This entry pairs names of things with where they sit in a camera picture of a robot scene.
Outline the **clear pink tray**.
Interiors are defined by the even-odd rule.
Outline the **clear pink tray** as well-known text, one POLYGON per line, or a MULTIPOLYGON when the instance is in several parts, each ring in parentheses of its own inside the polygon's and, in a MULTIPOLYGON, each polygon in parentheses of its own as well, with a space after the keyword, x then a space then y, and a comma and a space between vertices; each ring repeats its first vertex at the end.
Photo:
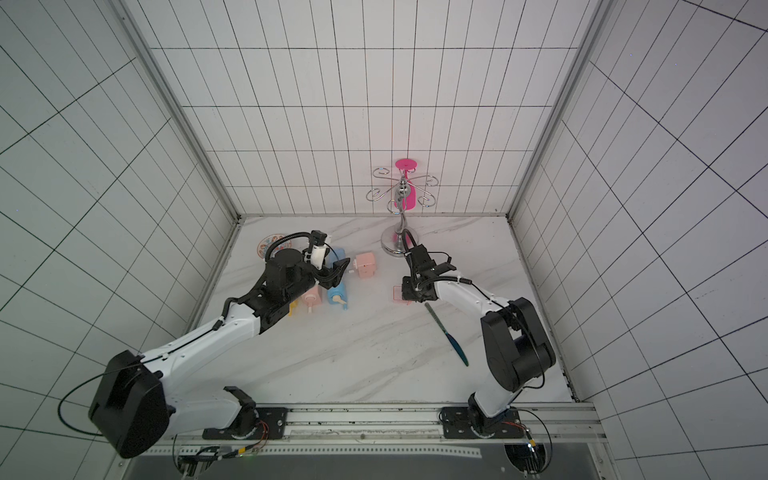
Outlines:
POLYGON ((401 285, 395 285, 393 287, 393 302, 396 304, 403 304, 403 305, 409 305, 411 303, 410 300, 407 300, 403 297, 401 285))

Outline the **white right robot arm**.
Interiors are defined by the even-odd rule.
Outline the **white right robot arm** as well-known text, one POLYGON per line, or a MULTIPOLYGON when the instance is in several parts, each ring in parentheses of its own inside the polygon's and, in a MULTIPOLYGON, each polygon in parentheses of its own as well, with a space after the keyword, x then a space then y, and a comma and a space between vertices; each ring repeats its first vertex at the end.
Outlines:
POLYGON ((557 359, 531 301, 490 293, 461 274, 450 258, 436 262, 423 245, 410 248, 405 260, 409 268, 402 280, 405 300, 447 302, 479 322, 490 378, 470 396, 473 413, 495 418, 522 391, 546 386, 547 371, 557 359))

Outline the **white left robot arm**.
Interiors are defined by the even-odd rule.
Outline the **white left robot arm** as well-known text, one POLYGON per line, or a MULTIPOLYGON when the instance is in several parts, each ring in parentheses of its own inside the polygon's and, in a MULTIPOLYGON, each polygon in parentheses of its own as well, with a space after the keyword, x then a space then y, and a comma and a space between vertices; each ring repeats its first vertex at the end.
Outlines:
POLYGON ((221 314, 188 334, 144 354, 123 351, 108 363, 88 417, 124 459, 139 456, 167 435, 222 430, 236 439, 261 424, 255 401, 225 385, 206 398, 183 395, 197 371, 238 344, 265 333, 315 286, 337 286, 349 259, 325 263, 325 246, 268 253, 265 270, 240 297, 225 301, 221 314))

